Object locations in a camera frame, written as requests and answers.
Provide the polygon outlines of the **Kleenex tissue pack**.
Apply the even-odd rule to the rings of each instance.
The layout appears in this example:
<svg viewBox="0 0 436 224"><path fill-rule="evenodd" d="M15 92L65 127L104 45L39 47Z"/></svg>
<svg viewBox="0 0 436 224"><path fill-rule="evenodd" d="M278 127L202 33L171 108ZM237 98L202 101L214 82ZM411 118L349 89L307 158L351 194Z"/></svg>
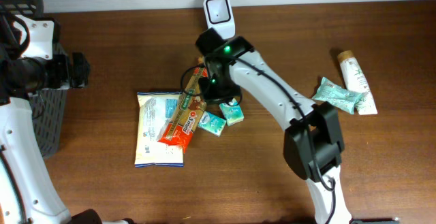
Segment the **Kleenex tissue pack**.
<svg viewBox="0 0 436 224"><path fill-rule="evenodd" d="M219 137L224 130L225 124L225 119L210 112L205 112L198 123L198 127Z"/></svg>
<svg viewBox="0 0 436 224"><path fill-rule="evenodd" d="M227 125L231 126L244 120L244 114L239 106L239 102L235 99L228 103L221 103L219 105L224 119L227 121Z"/></svg>

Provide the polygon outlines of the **San Remo spaghetti pack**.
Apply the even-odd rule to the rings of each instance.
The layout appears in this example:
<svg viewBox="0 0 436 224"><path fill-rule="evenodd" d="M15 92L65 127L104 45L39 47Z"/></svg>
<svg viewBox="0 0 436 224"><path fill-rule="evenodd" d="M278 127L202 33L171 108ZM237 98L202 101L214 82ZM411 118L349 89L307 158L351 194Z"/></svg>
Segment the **San Remo spaghetti pack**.
<svg viewBox="0 0 436 224"><path fill-rule="evenodd" d="M188 68L181 76L181 94L175 111L158 135L158 142L178 146L185 153L198 123L206 110L206 102L200 94L198 80L207 77L203 57L196 66Z"/></svg>

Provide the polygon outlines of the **large cream wipes bag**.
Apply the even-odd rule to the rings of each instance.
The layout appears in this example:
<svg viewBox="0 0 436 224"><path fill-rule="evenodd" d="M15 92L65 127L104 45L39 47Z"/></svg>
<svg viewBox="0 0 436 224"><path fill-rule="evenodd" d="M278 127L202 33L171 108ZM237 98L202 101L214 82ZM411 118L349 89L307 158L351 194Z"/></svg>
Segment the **large cream wipes bag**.
<svg viewBox="0 0 436 224"><path fill-rule="evenodd" d="M147 166L182 167L183 150L159 142L159 133L171 119L180 96L179 91L139 92L140 106L136 143L136 168Z"/></svg>

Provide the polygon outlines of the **teal wet wipes pack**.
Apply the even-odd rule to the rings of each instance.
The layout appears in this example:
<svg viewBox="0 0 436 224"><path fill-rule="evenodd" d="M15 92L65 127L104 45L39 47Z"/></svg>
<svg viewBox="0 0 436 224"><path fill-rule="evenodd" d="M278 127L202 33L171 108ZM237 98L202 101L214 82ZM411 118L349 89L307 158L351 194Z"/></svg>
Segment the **teal wet wipes pack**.
<svg viewBox="0 0 436 224"><path fill-rule="evenodd" d="M343 89L341 86L336 85L329 79L323 77L312 99L326 101L342 111L354 114L356 104L362 99L362 97L362 93Z"/></svg>

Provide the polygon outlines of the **white Pantene tube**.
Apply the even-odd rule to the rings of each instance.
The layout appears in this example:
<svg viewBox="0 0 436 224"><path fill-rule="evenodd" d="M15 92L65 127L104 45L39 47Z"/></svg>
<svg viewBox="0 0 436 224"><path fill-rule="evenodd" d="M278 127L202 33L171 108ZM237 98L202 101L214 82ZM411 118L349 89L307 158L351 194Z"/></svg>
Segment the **white Pantene tube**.
<svg viewBox="0 0 436 224"><path fill-rule="evenodd" d="M351 50L346 50L337 55L345 86L349 91L361 93L362 97L356 103L359 115L378 114L374 97L369 88L369 83Z"/></svg>

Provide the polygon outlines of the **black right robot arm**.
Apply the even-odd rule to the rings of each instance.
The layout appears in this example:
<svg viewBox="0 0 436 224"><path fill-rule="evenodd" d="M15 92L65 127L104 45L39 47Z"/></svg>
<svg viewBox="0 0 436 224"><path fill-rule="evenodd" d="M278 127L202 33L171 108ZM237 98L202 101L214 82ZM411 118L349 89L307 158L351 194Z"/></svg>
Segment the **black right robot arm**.
<svg viewBox="0 0 436 224"><path fill-rule="evenodd" d="M196 41L207 76L200 78L200 96L209 105L230 103L248 91L284 132L283 157L303 179L315 207L316 223L351 223L340 181L345 149L337 109L317 105L282 78L243 37L224 40L210 28Z"/></svg>

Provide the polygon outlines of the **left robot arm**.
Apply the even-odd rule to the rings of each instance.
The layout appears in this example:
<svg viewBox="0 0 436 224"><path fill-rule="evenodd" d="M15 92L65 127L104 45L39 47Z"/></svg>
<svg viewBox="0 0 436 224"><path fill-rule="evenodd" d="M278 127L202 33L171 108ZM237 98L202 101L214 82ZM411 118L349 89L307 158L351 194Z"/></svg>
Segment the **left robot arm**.
<svg viewBox="0 0 436 224"><path fill-rule="evenodd" d="M83 89L91 67L82 53L55 53L50 18L1 13L1 218L4 223L101 223L96 211L71 215L55 190L33 127L30 97Z"/></svg>

